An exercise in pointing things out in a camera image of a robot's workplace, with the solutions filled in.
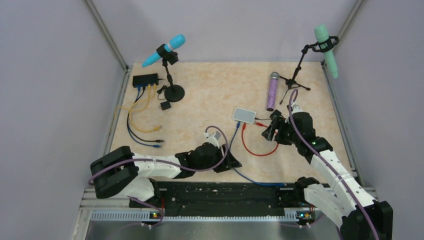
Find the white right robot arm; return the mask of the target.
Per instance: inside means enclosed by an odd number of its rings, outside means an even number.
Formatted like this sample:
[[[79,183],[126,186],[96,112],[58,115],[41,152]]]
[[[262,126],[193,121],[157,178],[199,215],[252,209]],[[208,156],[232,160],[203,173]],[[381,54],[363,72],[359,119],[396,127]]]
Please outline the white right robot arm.
[[[368,193],[343,166],[332,145],[316,135],[311,115],[294,111],[285,118],[280,111],[271,115],[261,134],[279,145],[295,146],[297,152],[324,177],[332,192],[313,177],[294,183],[293,200],[299,206],[312,204],[337,227],[343,240],[391,240],[393,208]]]

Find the white network switch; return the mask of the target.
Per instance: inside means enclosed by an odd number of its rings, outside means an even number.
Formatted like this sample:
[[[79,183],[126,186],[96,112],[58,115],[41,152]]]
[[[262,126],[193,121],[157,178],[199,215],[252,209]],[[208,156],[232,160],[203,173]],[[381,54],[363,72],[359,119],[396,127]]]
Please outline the white network switch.
[[[232,119],[238,122],[253,124],[256,118],[256,112],[240,107],[236,107],[232,114]]]

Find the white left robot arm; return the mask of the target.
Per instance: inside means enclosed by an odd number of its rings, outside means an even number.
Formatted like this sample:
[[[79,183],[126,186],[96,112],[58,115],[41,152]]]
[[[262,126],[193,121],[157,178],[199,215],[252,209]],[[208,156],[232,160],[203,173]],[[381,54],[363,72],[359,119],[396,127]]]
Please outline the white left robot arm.
[[[240,167],[242,163],[226,144],[205,142],[194,150],[170,156],[141,155],[121,146],[90,164],[88,184],[94,187],[98,199],[129,195],[154,207],[161,198],[155,177],[186,179],[199,172],[222,173]]]

